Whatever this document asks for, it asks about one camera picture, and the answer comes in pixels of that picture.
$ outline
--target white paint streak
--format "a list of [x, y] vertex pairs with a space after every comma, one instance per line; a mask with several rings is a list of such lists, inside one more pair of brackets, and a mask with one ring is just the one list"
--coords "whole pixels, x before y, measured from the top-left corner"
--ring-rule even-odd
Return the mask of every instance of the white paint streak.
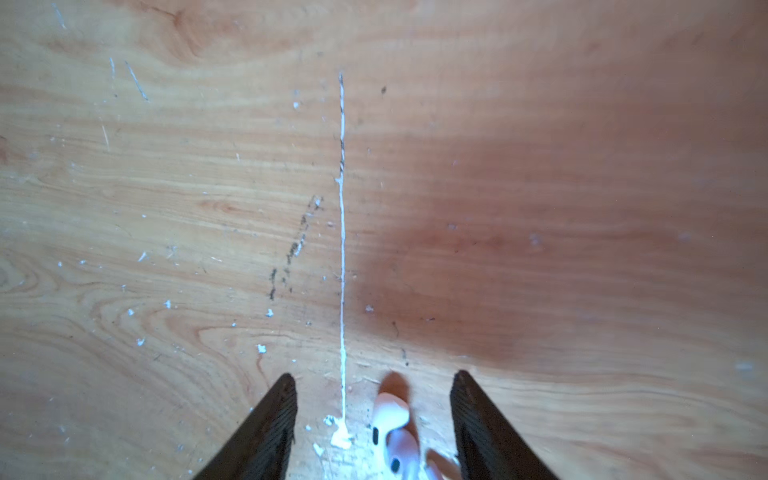
[[55, 3], [51, 3], [51, 7], [53, 7], [54, 12], [56, 12], [56, 18], [58, 18], [58, 24], [61, 25], [61, 27], [66, 30], [67, 27], [64, 25], [64, 16], [61, 15], [61, 12], [58, 10], [58, 7]]
[[104, 132], [104, 141], [107, 142], [107, 151], [109, 150], [109, 137], [107, 137], [107, 129], [104, 128], [104, 125], [101, 125], [101, 131]]
[[144, 100], [149, 101], [149, 98], [147, 98], [147, 95], [144, 93], [144, 90], [141, 90], [141, 85], [139, 85], [139, 80], [136, 78], [136, 74], [134, 73], [134, 69], [131, 68], [131, 66], [128, 64], [128, 60], [125, 61], [125, 66], [128, 67], [128, 71], [131, 73], [131, 77], [134, 78], [134, 82], [136, 82], [136, 88], [139, 89], [139, 93], [142, 97], [144, 97]]
[[341, 297], [339, 299], [339, 354], [341, 376], [341, 419], [336, 420], [339, 429], [331, 437], [331, 445], [340, 449], [348, 449], [352, 446], [349, 440], [349, 432], [346, 429], [346, 346], [344, 345], [344, 289], [346, 287], [346, 224], [344, 222], [344, 75], [339, 73], [339, 108], [341, 110], [341, 161], [339, 162], [339, 214], [341, 216]]

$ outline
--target wooden floor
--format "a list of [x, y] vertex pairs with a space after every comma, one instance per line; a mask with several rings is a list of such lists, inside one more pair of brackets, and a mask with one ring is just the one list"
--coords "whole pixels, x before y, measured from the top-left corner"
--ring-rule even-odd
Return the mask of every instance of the wooden floor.
[[0, 477], [191, 478], [287, 371], [290, 478], [390, 478], [379, 382], [452, 459], [463, 368], [563, 480], [765, 478], [765, 2], [3, 2], [0, 41]]

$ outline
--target scratch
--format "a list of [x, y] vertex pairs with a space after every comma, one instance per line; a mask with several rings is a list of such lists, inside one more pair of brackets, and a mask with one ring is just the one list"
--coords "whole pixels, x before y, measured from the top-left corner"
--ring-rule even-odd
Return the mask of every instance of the scratch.
[[101, 125], [101, 131], [104, 132], [104, 141], [107, 142], [107, 151], [109, 150], [109, 137], [107, 137], [107, 129], [104, 128], [104, 125]]
[[61, 27], [66, 30], [67, 26], [64, 25], [64, 17], [61, 16], [61, 12], [58, 10], [58, 7], [55, 3], [51, 3], [51, 7], [53, 7], [54, 12], [56, 12], [56, 18], [58, 18], [58, 24], [61, 25]]
[[149, 101], [149, 98], [147, 98], [147, 95], [144, 93], [144, 90], [141, 90], [141, 85], [139, 85], [139, 80], [136, 78], [136, 74], [134, 73], [134, 69], [131, 68], [131, 65], [128, 64], [128, 60], [125, 61], [125, 66], [128, 67], [128, 71], [131, 73], [131, 77], [134, 78], [134, 82], [136, 82], [136, 88], [139, 89], [139, 93], [142, 97], [144, 97], [144, 100]]
[[346, 429], [346, 347], [344, 345], [344, 287], [346, 286], [346, 224], [344, 223], [344, 76], [339, 73], [339, 108], [341, 109], [341, 160], [339, 162], [339, 214], [341, 216], [341, 297], [339, 299], [339, 354], [341, 376], [341, 419], [337, 422], [339, 429], [331, 437], [331, 445], [348, 449], [352, 446], [349, 432]]

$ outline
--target white earbud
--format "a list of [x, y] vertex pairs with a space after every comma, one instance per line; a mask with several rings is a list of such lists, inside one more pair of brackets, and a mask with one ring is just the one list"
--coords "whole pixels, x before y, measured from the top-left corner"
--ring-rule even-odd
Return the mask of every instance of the white earbud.
[[380, 393], [373, 402], [373, 448], [379, 465], [385, 463], [384, 451], [387, 435], [392, 430], [400, 429], [411, 419], [408, 404], [391, 393]]
[[394, 474], [402, 474], [402, 480], [419, 477], [419, 444], [411, 432], [397, 429], [389, 435], [386, 446], [387, 467]]
[[442, 480], [442, 473], [432, 460], [427, 460], [426, 471], [429, 480]]

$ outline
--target white paint speck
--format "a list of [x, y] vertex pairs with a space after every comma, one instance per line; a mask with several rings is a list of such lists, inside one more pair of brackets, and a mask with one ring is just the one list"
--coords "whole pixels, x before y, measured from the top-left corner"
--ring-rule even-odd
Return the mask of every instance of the white paint speck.
[[139, 93], [142, 97], [144, 97], [145, 101], [149, 101], [149, 98], [147, 98], [147, 95], [144, 94], [144, 90], [141, 90], [141, 85], [139, 85], [139, 80], [136, 78], [136, 74], [134, 73], [134, 69], [131, 68], [131, 66], [128, 64], [128, 60], [125, 61], [125, 66], [128, 67], [128, 71], [131, 73], [131, 77], [134, 78], [134, 82], [136, 83], [136, 88], [138, 88]]
[[56, 12], [56, 18], [58, 19], [58, 24], [61, 25], [61, 27], [66, 30], [67, 27], [64, 25], [64, 17], [61, 15], [61, 12], [58, 10], [58, 7], [55, 3], [51, 3], [51, 7], [53, 7], [53, 11]]

